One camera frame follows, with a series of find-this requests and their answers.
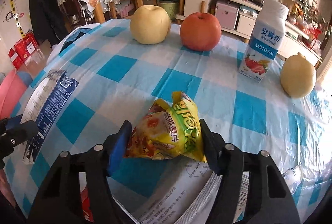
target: yogurt bottle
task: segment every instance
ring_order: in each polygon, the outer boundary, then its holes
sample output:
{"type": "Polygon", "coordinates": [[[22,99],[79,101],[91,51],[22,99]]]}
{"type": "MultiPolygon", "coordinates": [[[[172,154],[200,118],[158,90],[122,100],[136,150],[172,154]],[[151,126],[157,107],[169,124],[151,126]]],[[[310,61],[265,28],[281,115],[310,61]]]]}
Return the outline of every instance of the yogurt bottle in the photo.
{"type": "Polygon", "coordinates": [[[265,0],[258,14],[239,73],[259,83],[277,55],[285,37],[288,8],[276,0],[265,0]]]}

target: checkered tablecloth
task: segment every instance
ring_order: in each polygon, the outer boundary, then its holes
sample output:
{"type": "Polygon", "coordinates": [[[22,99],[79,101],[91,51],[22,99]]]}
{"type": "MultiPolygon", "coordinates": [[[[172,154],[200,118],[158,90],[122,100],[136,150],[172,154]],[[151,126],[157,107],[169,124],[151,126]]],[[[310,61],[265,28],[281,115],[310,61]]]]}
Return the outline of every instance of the checkered tablecloth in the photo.
{"type": "MultiPolygon", "coordinates": [[[[5,160],[8,181],[24,213],[29,213],[61,151],[87,151],[117,133],[124,120],[135,126],[156,98],[171,102],[171,93],[182,90],[197,104],[200,118],[226,142],[251,153],[269,151],[281,172],[301,164],[304,179],[293,198],[303,222],[332,180],[332,102],[326,92],[314,90],[305,98],[290,99],[280,86],[278,59],[260,84],[239,74],[246,44],[238,40],[222,36],[212,51],[194,52],[181,45],[180,26],[172,25],[165,41],[142,45],[132,38],[129,23],[110,20],[75,41],[36,77],[16,106],[13,116],[23,113],[52,69],[67,70],[67,77],[79,82],[35,164],[23,164],[17,149],[5,160]]],[[[167,165],[124,159],[109,180],[112,194],[129,211],[135,210],[150,197],[167,165]],[[135,182],[125,176],[130,173],[135,182]]]]}

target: qr code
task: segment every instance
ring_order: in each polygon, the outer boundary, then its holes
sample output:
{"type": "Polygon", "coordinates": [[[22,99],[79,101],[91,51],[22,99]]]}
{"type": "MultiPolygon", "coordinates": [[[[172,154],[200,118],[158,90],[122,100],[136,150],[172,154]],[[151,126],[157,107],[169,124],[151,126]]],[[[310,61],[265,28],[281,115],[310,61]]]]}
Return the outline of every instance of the qr code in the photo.
{"type": "Polygon", "coordinates": [[[69,81],[69,80],[66,80],[66,79],[62,79],[62,81],[60,82],[60,84],[64,87],[64,88],[67,88],[69,86],[71,86],[73,82],[69,81]]]}

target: white bottle cap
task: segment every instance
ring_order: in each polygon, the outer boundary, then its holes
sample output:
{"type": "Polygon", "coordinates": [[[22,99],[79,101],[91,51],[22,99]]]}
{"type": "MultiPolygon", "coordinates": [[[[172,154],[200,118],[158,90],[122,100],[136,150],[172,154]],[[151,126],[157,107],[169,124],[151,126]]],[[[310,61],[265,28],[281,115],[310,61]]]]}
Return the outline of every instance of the white bottle cap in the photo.
{"type": "Polygon", "coordinates": [[[262,11],[273,12],[279,18],[286,20],[289,9],[285,5],[279,3],[276,0],[264,0],[262,11]]]}

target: apple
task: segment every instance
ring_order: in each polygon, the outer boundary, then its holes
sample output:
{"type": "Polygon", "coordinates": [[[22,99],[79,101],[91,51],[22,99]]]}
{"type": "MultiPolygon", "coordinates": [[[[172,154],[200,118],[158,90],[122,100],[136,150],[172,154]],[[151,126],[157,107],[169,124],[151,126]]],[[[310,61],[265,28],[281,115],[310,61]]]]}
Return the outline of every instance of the apple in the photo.
{"type": "Polygon", "coordinates": [[[182,22],[180,37],[182,44],[189,49],[210,51],[220,40],[220,23],[212,14],[192,13],[182,22]]]}
{"type": "Polygon", "coordinates": [[[141,44],[162,42],[171,29],[171,19],[167,12],[158,6],[139,7],[130,21],[130,31],[141,44]]]}

